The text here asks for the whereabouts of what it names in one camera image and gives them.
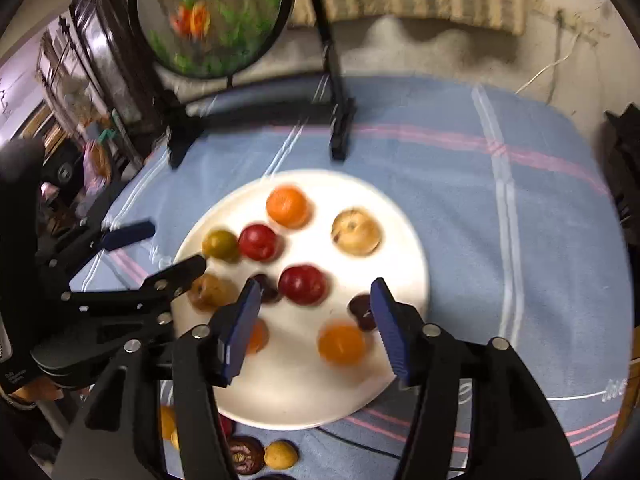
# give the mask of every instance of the white cord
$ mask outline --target white cord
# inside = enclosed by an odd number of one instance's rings
[[[559,59],[558,61],[555,61],[553,63],[548,64],[547,66],[545,66],[540,72],[538,72],[535,76],[533,76],[528,82],[524,83],[524,85],[522,85],[518,91],[516,92],[516,94],[519,94],[520,92],[522,92],[526,87],[528,87],[529,85],[531,85],[531,83],[533,83],[536,79],[538,79],[541,75],[543,75],[543,73],[545,73],[547,70],[549,70],[550,68],[555,67],[556,65],[559,65],[560,63],[562,63],[563,61],[566,61],[567,59],[569,59],[571,57],[571,54],[574,53],[575,50],[575,45],[576,43],[578,43],[578,38],[580,38],[580,34],[576,34],[574,37],[574,43],[571,46],[571,50],[569,51],[569,53],[564,56],[562,59]]]

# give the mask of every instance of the orange fruit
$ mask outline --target orange fruit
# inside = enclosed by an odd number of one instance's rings
[[[280,186],[267,199],[267,213],[287,229],[299,229],[309,220],[309,200],[294,186]]]
[[[357,364],[366,349],[364,335],[348,322],[334,322],[323,328],[318,336],[318,352],[335,365]]]
[[[169,406],[160,406],[160,424],[162,438],[170,440],[171,434],[175,431],[175,412]]]
[[[246,346],[246,352],[248,354],[257,354],[262,350],[269,341],[269,329],[267,324],[258,318],[254,325],[254,330],[251,332],[249,338],[249,344]]]

